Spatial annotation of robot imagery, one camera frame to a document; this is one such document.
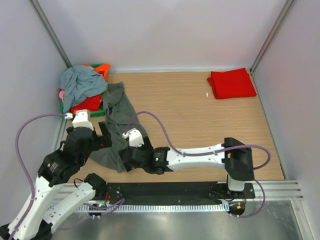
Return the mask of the dark grey t shirt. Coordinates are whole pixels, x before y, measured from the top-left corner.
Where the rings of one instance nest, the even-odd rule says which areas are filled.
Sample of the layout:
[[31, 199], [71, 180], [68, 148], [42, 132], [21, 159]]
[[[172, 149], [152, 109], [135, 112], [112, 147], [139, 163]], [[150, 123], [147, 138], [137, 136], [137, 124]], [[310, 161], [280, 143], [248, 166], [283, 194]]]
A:
[[102, 102], [105, 125], [111, 134], [112, 147], [93, 151], [90, 158], [103, 167], [122, 173], [126, 168], [119, 156], [119, 151], [129, 147], [129, 143], [122, 137], [122, 134], [127, 131], [127, 124], [130, 123], [131, 129], [139, 130], [144, 138], [148, 134], [137, 118], [132, 120], [136, 111], [125, 93], [123, 82], [110, 83], [108, 93], [103, 97]]

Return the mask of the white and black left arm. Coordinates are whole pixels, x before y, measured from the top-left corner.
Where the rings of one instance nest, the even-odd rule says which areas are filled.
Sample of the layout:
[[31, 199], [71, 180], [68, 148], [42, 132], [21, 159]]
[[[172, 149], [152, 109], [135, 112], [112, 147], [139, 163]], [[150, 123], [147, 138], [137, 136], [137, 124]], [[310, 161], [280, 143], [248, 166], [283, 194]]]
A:
[[98, 125], [101, 135], [97, 135], [94, 128], [85, 126], [67, 128], [66, 140], [44, 158], [31, 194], [20, 213], [11, 223], [0, 227], [2, 239], [49, 240], [76, 208], [89, 200], [101, 200], [105, 196], [106, 181], [97, 174], [90, 173], [75, 192], [53, 211], [48, 211], [56, 194], [86, 164], [90, 154], [112, 146], [111, 133], [106, 124], [101, 121]]

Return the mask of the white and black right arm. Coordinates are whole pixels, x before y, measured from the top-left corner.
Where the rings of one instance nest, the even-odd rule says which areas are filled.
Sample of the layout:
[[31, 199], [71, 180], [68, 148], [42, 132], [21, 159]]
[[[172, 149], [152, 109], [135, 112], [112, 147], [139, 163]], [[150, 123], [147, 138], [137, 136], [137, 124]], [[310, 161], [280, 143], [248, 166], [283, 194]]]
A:
[[149, 174], [162, 175], [190, 168], [218, 168], [227, 172], [225, 192], [237, 198], [245, 188], [245, 182], [253, 181], [252, 149], [233, 137], [223, 143], [177, 151], [169, 147], [153, 148], [148, 137], [140, 147], [128, 146], [118, 152], [126, 171], [143, 169]]

